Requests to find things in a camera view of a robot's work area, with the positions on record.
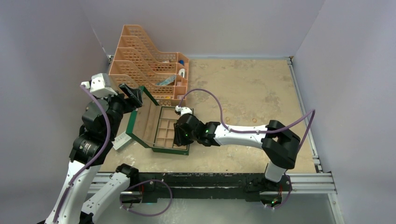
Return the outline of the green jewelry box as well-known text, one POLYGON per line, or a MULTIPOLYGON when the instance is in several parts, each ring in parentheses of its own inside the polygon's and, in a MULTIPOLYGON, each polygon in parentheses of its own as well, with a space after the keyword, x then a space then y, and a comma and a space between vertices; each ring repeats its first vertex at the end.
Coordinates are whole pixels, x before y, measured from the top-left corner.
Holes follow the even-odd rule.
POLYGON ((153 152, 189 155, 189 145, 174 144, 174 124, 180 117, 175 113, 175 107, 159 105, 144 86, 139 89, 142 106, 130 113, 126 134, 153 152))

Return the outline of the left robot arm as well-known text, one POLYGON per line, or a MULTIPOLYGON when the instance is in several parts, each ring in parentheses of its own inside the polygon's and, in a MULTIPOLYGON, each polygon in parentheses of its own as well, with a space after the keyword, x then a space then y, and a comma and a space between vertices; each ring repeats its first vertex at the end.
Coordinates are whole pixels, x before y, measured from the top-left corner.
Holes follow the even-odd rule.
POLYGON ((96 174, 113 147, 113 141, 126 113, 142 106, 142 88, 120 84, 121 92, 109 88, 103 99, 94 96, 92 83, 80 85, 92 101, 82 116, 83 124, 72 144, 68 171, 61 193, 43 224, 95 224, 122 189, 139 186, 138 170, 122 165, 114 177, 91 198, 86 196, 96 174))

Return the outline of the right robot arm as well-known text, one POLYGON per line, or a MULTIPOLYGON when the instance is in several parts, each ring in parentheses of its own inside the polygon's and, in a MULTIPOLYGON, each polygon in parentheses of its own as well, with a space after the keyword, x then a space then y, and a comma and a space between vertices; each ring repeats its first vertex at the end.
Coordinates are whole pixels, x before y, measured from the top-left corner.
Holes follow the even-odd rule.
POLYGON ((239 145, 262 149, 269 158, 262 183, 269 190, 279 186, 284 173, 295 167, 301 142, 297 134, 277 120, 262 126, 229 126, 203 123, 188 113, 174 123, 174 131, 174 144, 179 147, 196 142, 205 147, 239 145))

